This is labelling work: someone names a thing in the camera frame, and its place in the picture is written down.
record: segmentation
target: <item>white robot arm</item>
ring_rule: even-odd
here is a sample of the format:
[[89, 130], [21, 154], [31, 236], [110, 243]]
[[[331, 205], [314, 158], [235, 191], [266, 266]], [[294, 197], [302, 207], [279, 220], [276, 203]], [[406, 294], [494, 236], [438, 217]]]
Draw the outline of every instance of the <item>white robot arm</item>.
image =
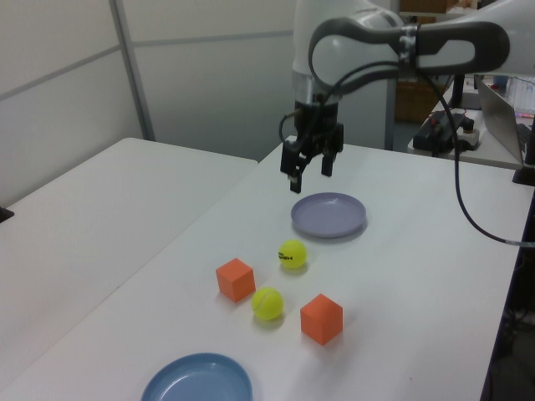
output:
[[298, 0], [291, 114], [298, 139], [285, 141], [281, 163], [291, 189], [301, 190], [316, 155], [324, 155], [322, 174], [332, 174], [343, 144], [338, 102], [369, 82], [416, 72], [535, 75], [534, 15], [533, 0], [501, 0], [447, 23], [403, 27], [367, 0]]

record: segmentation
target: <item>tennis ball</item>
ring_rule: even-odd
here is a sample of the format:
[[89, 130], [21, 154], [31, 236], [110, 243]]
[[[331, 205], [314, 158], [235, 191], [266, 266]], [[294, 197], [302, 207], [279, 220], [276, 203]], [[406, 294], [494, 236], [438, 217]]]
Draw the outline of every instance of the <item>tennis ball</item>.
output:
[[300, 240], [288, 240], [278, 248], [278, 258], [288, 269], [299, 269], [307, 261], [307, 248]]
[[271, 320], [278, 317], [283, 311], [283, 306], [283, 297], [272, 287], [260, 288], [252, 296], [252, 311], [262, 320]]

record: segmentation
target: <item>floor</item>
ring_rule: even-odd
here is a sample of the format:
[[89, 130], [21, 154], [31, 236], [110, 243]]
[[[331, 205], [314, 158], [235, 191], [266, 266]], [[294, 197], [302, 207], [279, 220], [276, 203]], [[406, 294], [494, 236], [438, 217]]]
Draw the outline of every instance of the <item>floor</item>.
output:
[[[419, 128], [419, 124], [396, 122], [394, 151], [406, 152]], [[525, 307], [535, 311], [535, 294]], [[535, 312], [524, 313], [525, 308], [520, 308], [513, 319], [512, 312], [504, 312], [481, 401], [535, 401]]]

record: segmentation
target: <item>orange cube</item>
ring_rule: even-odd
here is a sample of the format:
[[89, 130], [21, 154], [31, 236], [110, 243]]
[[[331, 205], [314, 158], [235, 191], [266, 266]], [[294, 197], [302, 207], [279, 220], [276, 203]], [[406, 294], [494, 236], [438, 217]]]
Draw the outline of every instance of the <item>orange cube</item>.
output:
[[216, 275], [219, 291], [234, 302], [241, 301], [256, 290], [252, 268], [239, 259], [232, 259], [218, 267]]
[[301, 331], [316, 343], [325, 345], [342, 331], [343, 308], [319, 294], [301, 308]]

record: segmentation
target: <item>blue plate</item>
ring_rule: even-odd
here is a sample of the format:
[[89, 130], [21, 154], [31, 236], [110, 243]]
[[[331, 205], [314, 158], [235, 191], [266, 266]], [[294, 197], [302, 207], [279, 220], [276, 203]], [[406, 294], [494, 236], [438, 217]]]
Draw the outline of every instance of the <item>blue plate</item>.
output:
[[252, 401], [252, 386], [245, 369], [233, 359], [195, 353], [158, 372], [141, 401]]
[[307, 196], [292, 208], [293, 226], [310, 236], [347, 236], [366, 222], [366, 208], [353, 196], [322, 192]]

